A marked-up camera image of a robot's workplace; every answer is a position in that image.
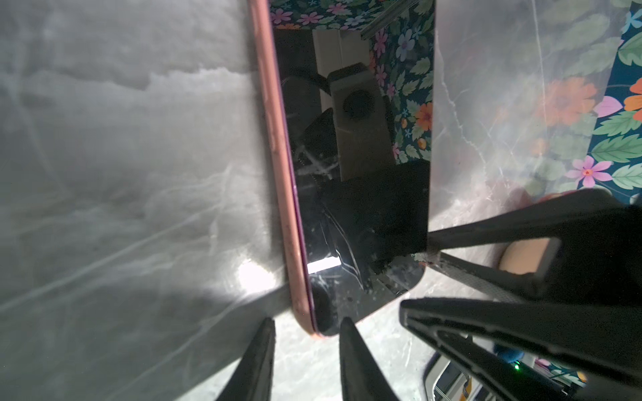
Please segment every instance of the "pink smartphone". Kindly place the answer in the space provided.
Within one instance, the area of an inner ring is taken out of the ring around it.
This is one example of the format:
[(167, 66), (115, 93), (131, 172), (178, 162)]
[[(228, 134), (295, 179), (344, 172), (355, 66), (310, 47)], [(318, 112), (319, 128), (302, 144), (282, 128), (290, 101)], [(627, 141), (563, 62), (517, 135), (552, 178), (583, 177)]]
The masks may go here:
[(426, 244), (429, 162), (395, 160), (369, 40), (275, 26), (292, 12), (250, 7), (293, 311), (310, 334), (332, 336), (421, 278), (412, 253)]

